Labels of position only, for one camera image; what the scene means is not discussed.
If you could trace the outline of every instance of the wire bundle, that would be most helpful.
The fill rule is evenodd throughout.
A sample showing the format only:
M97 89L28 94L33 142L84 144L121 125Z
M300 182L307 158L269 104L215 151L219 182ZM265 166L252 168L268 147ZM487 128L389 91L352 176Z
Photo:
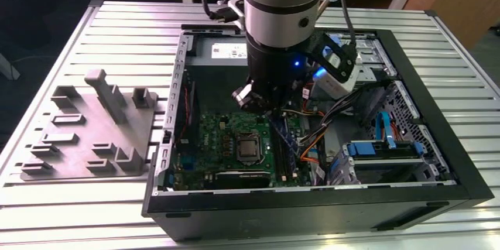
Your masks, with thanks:
M340 98L336 103L333 104L333 106L331 107L329 111L325 113L325 115L323 116L323 119L320 121L320 126L316 128L316 130L312 131L312 133L309 133L301 140L300 140L300 144L304 144L307 143L307 141L309 139L312 139L313 137L315 140L311 142L311 144L308 145L307 149L304 150L304 152L301 153L300 155L300 161L305 160L305 161L312 161L312 162L317 162L316 159L312 159L312 158L308 158L307 157L307 153L308 151L312 149L312 147L316 145L316 143L319 142L319 140L323 138L323 136L325 135L325 132L327 132L327 128L328 128L328 125L332 123L333 121L333 118L343 112L345 111L349 107L352 107L353 105L353 102L356 102L356 100L359 99L359 97L361 96L363 92L365 90L369 90L372 88L376 88L376 87L381 87L387 84L387 81L380 81L380 82L375 82L375 83L369 83L369 84L365 84L363 85L356 91L351 92L348 95L345 95L343 98Z

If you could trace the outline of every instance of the aluminum profile table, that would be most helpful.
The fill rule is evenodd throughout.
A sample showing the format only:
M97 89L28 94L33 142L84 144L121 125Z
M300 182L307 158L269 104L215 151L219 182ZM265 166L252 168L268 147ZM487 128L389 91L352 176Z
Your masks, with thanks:
M500 245L500 96L499 88L439 18L421 11L351 9L355 28L393 31L461 144L496 196L475 208L451 211L404 231L273 237L196 245L317 249L493 249ZM91 91L83 77L103 68L121 92L149 87L159 93L151 142L161 139L180 25L209 23L199 5L92 2L39 93L0 155L0 245L13 249L121 249L184 246L140 216L143 177L24 183L17 163L25 145L53 107L56 85ZM328 9L317 26L345 28L343 13Z

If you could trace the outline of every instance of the small electronic component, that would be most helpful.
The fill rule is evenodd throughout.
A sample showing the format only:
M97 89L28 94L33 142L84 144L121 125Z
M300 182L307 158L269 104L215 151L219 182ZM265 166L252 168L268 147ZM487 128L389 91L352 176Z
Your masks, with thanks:
M236 136L237 161L252 165L260 161L260 136L256 133L240 133Z

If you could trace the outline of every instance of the sticker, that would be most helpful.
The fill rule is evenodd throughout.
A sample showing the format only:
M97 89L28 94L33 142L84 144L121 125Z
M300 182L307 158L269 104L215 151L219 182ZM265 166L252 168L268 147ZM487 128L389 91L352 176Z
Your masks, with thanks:
M308 88L303 88L303 98L309 99L309 89Z
M247 59L245 43L215 43L212 59Z
M325 172L323 171L319 165L316 166L316 174L320 176L321 180L325 179Z

